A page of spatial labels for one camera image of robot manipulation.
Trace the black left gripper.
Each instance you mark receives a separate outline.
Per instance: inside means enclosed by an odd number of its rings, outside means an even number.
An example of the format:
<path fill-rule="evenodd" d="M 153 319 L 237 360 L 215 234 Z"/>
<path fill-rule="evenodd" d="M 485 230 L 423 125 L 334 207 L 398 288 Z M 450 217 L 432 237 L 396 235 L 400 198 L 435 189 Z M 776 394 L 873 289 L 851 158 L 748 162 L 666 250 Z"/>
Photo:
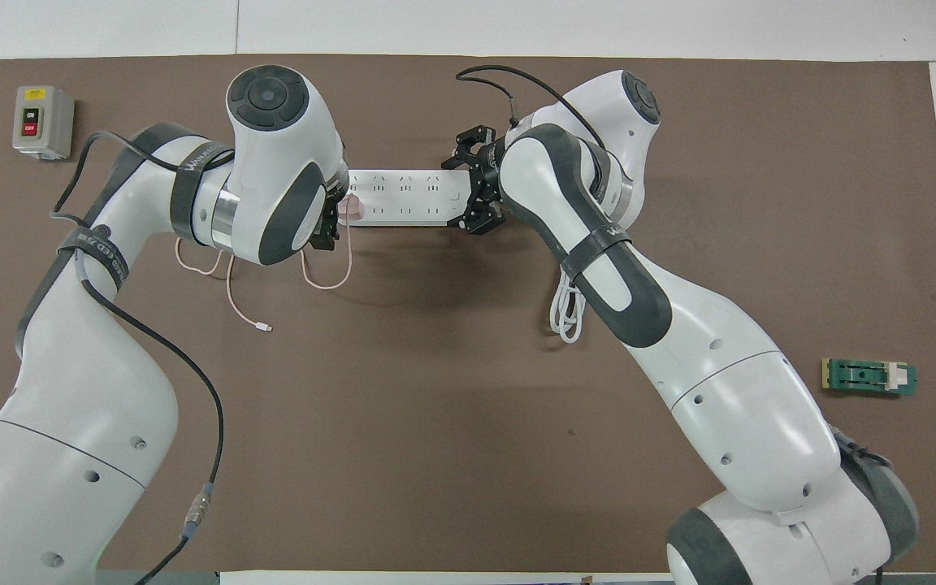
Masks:
<path fill-rule="evenodd" d="M 323 200 L 323 209 L 322 215 L 318 222 L 316 223 L 315 229 L 312 231 L 310 236 L 310 245 L 315 249 L 334 249 L 335 241 L 338 240 L 338 219 L 339 212 L 337 210 L 339 202 L 346 195 L 345 186 L 337 186 L 337 188 L 327 191 L 326 197 Z"/>

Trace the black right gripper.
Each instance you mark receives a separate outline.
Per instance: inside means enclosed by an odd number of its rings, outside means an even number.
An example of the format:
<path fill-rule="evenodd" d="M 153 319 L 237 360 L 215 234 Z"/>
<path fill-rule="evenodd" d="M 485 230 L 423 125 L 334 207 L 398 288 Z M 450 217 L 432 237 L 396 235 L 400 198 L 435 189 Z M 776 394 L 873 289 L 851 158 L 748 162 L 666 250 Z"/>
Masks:
<path fill-rule="evenodd" d="M 505 139 L 494 138 L 495 130 L 479 125 L 456 136 L 452 156 L 445 169 L 470 167 L 472 192 L 464 214 L 450 219 L 450 226 L 471 236 L 483 236 L 505 220 L 499 200 L 499 164 L 505 155 Z"/>

